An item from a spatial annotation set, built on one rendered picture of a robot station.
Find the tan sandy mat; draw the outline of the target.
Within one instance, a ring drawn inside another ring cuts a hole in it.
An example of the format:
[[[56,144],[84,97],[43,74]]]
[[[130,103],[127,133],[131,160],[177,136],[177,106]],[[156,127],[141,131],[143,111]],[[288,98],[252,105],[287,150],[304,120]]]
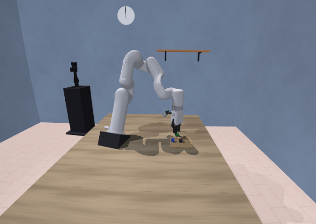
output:
[[[172,138],[175,139],[172,142]],[[179,139],[182,139],[183,142],[179,142]],[[170,137],[170,148],[193,148],[190,137]]]

